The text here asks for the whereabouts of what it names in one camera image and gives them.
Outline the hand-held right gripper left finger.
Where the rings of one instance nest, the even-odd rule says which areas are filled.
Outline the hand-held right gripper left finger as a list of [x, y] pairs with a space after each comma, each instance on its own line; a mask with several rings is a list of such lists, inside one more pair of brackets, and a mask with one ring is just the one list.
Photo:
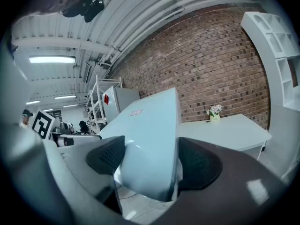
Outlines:
[[59, 148], [79, 184], [98, 202], [118, 214], [122, 214], [122, 207], [113, 176], [125, 155], [124, 139], [124, 136], [115, 136]]

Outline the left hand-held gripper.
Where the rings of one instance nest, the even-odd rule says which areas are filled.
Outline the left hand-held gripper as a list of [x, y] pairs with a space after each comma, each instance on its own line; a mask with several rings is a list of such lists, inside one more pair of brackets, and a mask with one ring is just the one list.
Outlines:
[[60, 126], [59, 120], [42, 110], [37, 111], [32, 129], [43, 139], [54, 141], [57, 147], [81, 145], [102, 139], [99, 135], [72, 135], [67, 129]]

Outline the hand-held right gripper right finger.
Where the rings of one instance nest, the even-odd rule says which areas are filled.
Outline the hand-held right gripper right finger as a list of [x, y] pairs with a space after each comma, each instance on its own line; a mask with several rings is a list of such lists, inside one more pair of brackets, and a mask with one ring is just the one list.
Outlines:
[[178, 198], [154, 225], [253, 225], [279, 201], [284, 182], [250, 155], [179, 139]]

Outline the light blue-grey box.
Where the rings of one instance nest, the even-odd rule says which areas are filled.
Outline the light blue-grey box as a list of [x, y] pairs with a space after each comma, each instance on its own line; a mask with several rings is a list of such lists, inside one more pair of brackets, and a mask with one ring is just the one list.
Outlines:
[[180, 104], [175, 88], [131, 103], [100, 131], [123, 135], [125, 155], [114, 180], [148, 198], [168, 202], [177, 182]]

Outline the black office chair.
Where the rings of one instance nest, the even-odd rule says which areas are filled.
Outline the black office chair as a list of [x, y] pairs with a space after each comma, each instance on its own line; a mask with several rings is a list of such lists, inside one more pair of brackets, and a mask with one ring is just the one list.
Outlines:
[[85, 121], [83, 121], [83, 120], [80, 121], [79, 126], [80, 126], [80, 133], [81, 134], [84, 134], [84, 135], [89, 135], [90, 134], [89, 127], [87, 126]]

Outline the white table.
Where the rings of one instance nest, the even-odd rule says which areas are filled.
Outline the white table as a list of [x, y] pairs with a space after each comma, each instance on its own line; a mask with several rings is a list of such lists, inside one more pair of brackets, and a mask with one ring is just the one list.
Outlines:
[[179, 135], [240, 151], [255, 159], [259, 159], [262, 147], [271, 139], [266, 130], [242, 114], [210, 123], [184, 122], [180, 125]]

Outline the white flowers in vase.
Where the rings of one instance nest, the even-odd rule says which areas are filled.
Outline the white flowers in vase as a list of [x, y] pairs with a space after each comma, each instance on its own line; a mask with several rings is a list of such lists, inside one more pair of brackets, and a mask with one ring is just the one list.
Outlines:
[[214, 105], [210, 109], [206, 110], [207, 115], [210, 118], [210, 122], [220, 120], [220, 113], [223, 107], [221, 105]]

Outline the gray cabinet with red sticker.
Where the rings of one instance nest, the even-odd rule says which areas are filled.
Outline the gray cabinet with red sticker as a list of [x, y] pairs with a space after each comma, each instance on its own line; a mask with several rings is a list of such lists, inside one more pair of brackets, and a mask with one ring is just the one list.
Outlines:
[[111, 86], [102, 95], [106, 122], [113, 121], [131, 103], [140, 99], [139, 91]]

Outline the white metal rack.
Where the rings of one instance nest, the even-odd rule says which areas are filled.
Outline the white metal rack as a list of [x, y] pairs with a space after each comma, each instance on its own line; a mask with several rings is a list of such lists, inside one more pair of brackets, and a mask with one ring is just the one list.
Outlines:
[[122, 79], [99, 78], [96, 75], [96, 82], [88, 93], [86, 111], [88, 115], [88, 127], [91, 134], [98, 134], [100, 130], [107, 125], [107, 119], [104, 111], [104, 99], [102, 95], [109, 88], [122, 88]]

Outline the gray ceiling-mounted unit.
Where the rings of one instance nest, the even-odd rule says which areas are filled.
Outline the gray ceiling-mounted unit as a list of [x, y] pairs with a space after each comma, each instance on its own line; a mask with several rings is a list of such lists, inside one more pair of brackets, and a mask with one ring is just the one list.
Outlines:
[[87, 83], [88, 76], [89, 76], [89, 71], [90, 71], [90, 65], [88, 63], [85, 64], [84, 67], [84, 73], [83, 73], [83, 83]]

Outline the white shelf unit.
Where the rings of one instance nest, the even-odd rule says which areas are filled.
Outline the white shelf unit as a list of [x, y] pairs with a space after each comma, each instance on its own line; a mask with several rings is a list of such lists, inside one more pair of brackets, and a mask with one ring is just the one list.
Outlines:
[[245, 12], [241, 26], [264, 66], [270, 91], [266, 158], [291, 182], [300, 167], [300, 48], [280, 16]]

